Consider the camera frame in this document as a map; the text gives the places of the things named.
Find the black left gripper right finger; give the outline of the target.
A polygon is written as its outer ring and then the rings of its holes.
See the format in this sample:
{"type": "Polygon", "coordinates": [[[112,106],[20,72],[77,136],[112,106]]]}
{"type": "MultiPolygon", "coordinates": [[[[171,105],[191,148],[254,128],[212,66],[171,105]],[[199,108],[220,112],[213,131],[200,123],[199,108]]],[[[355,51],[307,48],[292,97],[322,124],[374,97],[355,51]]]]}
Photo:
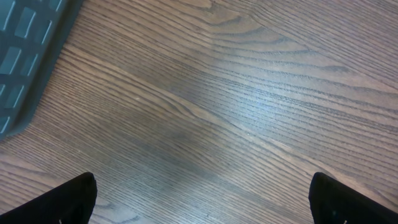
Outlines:
{"type": "Polygon", "coordinates": [[[315,224],[397,224],[397,213],[322,173],[313,175],[308,199],[315,224]]]}

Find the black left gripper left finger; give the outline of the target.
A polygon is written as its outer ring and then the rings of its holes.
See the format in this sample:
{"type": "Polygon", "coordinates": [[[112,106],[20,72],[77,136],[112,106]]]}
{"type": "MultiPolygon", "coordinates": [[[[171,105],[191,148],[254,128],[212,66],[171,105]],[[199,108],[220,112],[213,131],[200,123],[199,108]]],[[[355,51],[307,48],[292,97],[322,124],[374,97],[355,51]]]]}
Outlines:
{"type": "Polygon", "coordinates": [[[97,198],[94,175],[85,172],[1,215],[1,224],[88,224],[97,198]]]}

